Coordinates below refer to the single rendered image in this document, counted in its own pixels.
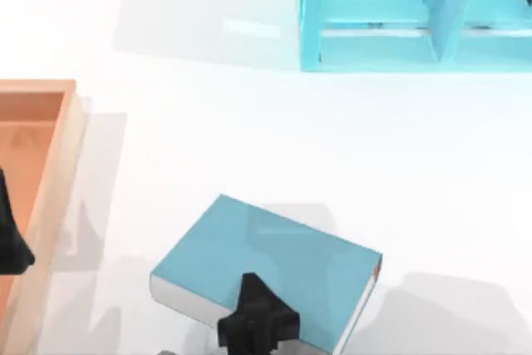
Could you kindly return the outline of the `shallow salmon-coloured box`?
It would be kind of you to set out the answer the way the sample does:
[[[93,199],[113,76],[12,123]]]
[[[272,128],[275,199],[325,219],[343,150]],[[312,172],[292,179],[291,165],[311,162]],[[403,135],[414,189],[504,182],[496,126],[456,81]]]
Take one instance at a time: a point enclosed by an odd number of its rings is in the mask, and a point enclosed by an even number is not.
[[[73,80],[0,79],[0,168],[36,262],[0,276],[0,355],[34,355],[87,114]]]

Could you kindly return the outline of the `blue book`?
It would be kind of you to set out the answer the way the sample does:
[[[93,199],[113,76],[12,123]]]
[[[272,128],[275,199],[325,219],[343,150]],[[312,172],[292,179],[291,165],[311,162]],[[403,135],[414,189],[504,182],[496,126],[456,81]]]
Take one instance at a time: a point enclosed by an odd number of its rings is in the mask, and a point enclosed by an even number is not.
[[[152,298],[217,332],[257,274],[275,305],[300,315],[301,351],[340,355],[377,281],[382,255],[306,224],[219,196],[150,275]]]

